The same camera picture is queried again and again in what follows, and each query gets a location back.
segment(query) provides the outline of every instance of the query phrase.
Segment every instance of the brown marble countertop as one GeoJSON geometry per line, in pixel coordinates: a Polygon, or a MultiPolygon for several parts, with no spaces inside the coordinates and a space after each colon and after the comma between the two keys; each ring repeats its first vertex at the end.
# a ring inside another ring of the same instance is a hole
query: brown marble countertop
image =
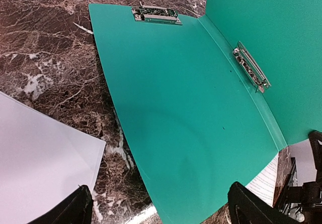
{"type": "MultiPolygon", "coordinates": [[[[161,223],[114,115],[89,3],[156,5],[198,17],[206,0],[0,0],[0,91],[107,142],[93,223],[161,223]]],[[[227,207],[205,223],[229,223],[227,207]]]]}

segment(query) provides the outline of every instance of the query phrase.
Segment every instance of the metal clip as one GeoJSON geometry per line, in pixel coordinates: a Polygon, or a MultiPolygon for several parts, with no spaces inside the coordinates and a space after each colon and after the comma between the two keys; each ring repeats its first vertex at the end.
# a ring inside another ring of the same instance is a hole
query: metal clip
{"type": "Polygon", "coordinates": [[[265,90],[271,87],[270,82],[264,75],[261,68],[240,41],[232,53],[238,63],[243,67],[249,78],[252,80],[253,85],[257,87],[256,91],[259,90],[261,93],[264,93],[265,90]]]}
{"type": "Polygon", "coordinates": [[[132,7],[132,14],[136,21],[182,25],[177,12],[173,9],[146,6],[140,2],[140,6],[132,7]]]}

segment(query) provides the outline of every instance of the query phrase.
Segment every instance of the green folder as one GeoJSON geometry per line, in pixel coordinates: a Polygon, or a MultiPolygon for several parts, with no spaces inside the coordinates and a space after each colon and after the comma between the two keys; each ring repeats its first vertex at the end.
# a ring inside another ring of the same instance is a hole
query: green folder
{"type": "Polygon", "coordinates": [[[287,145],[322,129],[322,0],[207,0],[182,25],[90,4],[105,78],[163,223],[200,223],[287,145]],[[256,91],[241,41],[271,83],[256,91]]]}

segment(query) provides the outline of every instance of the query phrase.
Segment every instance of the marble surface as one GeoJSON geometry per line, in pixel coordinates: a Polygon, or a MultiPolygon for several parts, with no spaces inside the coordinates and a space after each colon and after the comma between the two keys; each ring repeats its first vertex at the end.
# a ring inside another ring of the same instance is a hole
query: marble surface
{"type": "MultiPolygon", "coordinates": [[[[89,3],[139,2],[194,17],[204,14],[206,4],[206,0],[0,0],[0,91],[107,142],[93,193],[93,223],[161,223],[115,117],[88,12],[89,3]]],[[[204,223],[230,223],[227,206],[204,223]]]]}

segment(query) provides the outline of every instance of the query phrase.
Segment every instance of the white surface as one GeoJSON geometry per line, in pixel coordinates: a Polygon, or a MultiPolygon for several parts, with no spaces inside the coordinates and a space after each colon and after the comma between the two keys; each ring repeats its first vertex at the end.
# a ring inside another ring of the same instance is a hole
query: white surface
{"type": "Polygon", "coordinates": [[[309,140],[291,145],[289,149],[291,157],[295,157],[297,185],[302,186],[304,182],[315,181],[316,169],[309,140]]]}
{"type": "Polygon", "coordinates": [[[278,154],[246,187],[273,206],[274,192],[277,178],[278,154]]]}
{"type": "Polygon", "coordinates": [[[0,224],[28,223],[79,185],[92,191],[104,147],[0,92],[0,224]]]}

